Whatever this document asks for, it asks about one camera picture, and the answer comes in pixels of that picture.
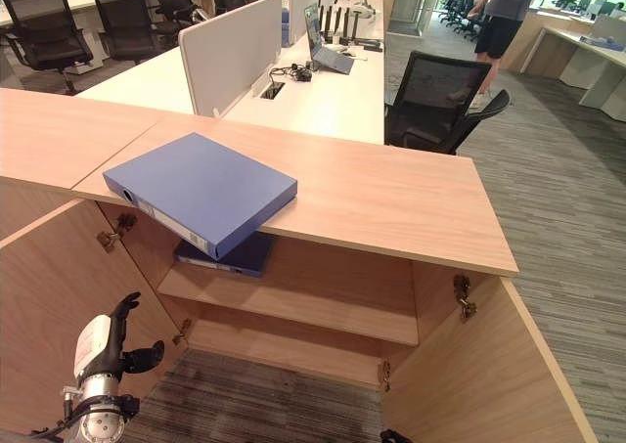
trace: cabinet hinge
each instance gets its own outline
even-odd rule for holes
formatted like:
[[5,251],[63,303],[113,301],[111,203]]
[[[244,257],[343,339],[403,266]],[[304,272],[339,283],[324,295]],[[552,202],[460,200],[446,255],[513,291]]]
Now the cabinet hinge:
[[172,342],[174,342],[174,345],[178,345],[180,343],[180,341],[186,337],[187,332],[189,332],[189,329],[192,326],[192,320],[187,318],[185,321],[183,321],[183,326],[180,328],[180,333],[177,333],[176,335],[174,335],[172,337]]
[[391,390],[391,364],[388,360],[384,360],[380,366],[380,382],[382,383],[382,389],[384,392]]
[[461,319],[463,322],[471,318],[478,308],[476,303],[468,301],[470,291],[470,279],[465,275],[455,275],[454,277],[454,294],[457,303],[461,305]]
[[124,236],[124,232],[130,231],[130,229],[137,223],[137,217],[130,213],[122,213],[117,217],[117,227],[112,233],[105,233],[101,231],[96,239],[100,242],[103,249],[106,252],[111,252],[117,240],[121,240]]

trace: blue binder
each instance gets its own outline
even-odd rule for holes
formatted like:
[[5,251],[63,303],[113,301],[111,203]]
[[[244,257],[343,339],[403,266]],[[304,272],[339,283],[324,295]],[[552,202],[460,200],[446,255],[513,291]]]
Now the blue binder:
[[273,241],[274,236],[257,231],[218,261],[183,240],[176,247],[174,257],[180,262],[260,277]]
[[103,175],[116,194],[217,260],[297,193],[295,179],[197,133]]

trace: gray carpet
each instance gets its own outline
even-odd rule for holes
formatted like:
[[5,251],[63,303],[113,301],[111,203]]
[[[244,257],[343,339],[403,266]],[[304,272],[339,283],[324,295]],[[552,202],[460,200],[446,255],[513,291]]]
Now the gray carpet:
[[[438,22],[424,38],[388,34],[387,102],[414,49],[471,59],[473,44]],[[106,61],[77,87],[129,66]],[[54,72],[16,69],[26,89],[64,92]],[[515,285],[599,440],[626,442],[626,124],[577,106],[581,91],[551,79],[503,72],[493,94],[501,88],[514,105],[460,154],[476,162],[521,270]],[[369,441],[380,430],[377,405],[350,386],[192,352],[144,402],[125,441]],[[166,420],[172,434],[152,434]]]
[[[471,59],[433,22],[388,34],[385,99],[412,50]],[[474,159],[514,252],[514,283],[603,443],[626,442],[626,124],[576,105],[582,90],[503,72],[514,104],[460,148]]]
[[374,443],[381,430],[375,391],[190,350],[122,442]]

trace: open cabinet door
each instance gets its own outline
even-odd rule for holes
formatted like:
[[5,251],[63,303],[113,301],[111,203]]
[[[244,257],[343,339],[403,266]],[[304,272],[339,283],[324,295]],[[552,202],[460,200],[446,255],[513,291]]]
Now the open cabinet door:
[[385,426],[414,443],[596,443],[509,280],[473,288],[477,313],[448,317],[390,376]]
[[124,350],[165,342],[154,370],[124,375],[120,392],[144,397],[186,348],[132,258],[93,201],[73,200],[0,242],[0,427],[28,434],[63,417],[60,391],[75,385],[76,340],[95,316],[110,314],[128,293],[140,305],[128,316]]

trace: robotic arm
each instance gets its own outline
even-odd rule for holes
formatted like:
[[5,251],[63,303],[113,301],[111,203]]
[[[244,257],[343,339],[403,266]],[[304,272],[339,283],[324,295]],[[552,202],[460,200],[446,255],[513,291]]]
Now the robotic arm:
[[165,348],[160,340],[151,348],[122,351],[126,318],[139,306],[139,295],[129,294],[108,316],[96,316],[80,333],[74,359],[77,387],[63,389],[64,419],[56,428],[33,431],[31,438],[63,442],[57,435],[64,430],[66,443],[115,443],[121,438],[124,425],[139,412],[138,398],[117,395],[122,375],[153,369]]

